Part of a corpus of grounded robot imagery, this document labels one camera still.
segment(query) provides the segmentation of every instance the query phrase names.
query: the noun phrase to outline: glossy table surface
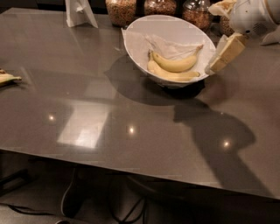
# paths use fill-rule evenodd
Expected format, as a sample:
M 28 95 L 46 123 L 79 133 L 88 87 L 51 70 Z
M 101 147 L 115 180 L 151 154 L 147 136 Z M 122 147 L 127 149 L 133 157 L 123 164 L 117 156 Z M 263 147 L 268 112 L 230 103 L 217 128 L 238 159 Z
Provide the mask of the glossy table surface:
M 280 199 L 280 45 L 248 47 L 218 75 L 161 88 L 107 15 L 0 15 L 0 148 Z

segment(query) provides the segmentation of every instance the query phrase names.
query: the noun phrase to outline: dark floor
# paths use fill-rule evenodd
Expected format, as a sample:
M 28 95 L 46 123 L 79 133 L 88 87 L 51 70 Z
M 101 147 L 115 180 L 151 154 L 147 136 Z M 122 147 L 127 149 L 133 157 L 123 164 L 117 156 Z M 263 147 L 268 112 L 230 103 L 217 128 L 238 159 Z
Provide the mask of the dark floor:
M 55 215 L 52 217 L 23 215 L 10 210 L 7 206 L 0 206 L 0 217 L 4 217 L 4 219 L 0 219 L 0 224 L 35 223 L 37 221 L 54 224 L 58 218 L 53 217 L 63 216 L 60 212 L 60 202 L 70 183 L 74 164 L 49 159 L 40 161 L 36 157 L 3 151 L 0 154 L 0 166 L 2 177 L 7 177 L 23 168 L 27 168 L 32 177 L 37 177 L 30 184 L 0 197 L 0 203 L 29 207 L 35 212 L 44 211 Z M 139 185 L 131 184 L 128 176 L 121 175 L 122 173 L 115 174 L 104 169 L 88 169 L 87 167 L 81 169 L 85 169 L 90 175 L 94 174 L 97 178 L 91 179 L 92 191 L 88 194 L 88 198 L 74 220 L 71 220 L 72 223 L 117 223 L 112 217 L 109 204 L 113 208 L 113 214 L 123 219 L 143 195 L 149 196 L 146 191 L 141 190 Z M 169 187 L 170 182 L 154 181 L 154 183 L 156 185 L 160 183 L 161 189 L 176 189 L 173 187 L 174 185 Z M 190 200 L 184 201 L 184 203 L 177 203 L 176 200 L 170 198 L 170 195 L 178 195 L 179 192 L 165 191 L 166 195 L 155 194 L 157 197 L 150 195 L 151 198 L 147 199 L 145 223 L 280 223 L 280 203 L 278 201 L 234 193 L 213 192 L 203 188 L 190 188 L 189 191 L 191 196 L 187 197 Z M 133 220 L 140 214 L 143 204 L 142 200 L 128 220 Z M 140 224 L 143 221 L 140 219 L 135 223 Z

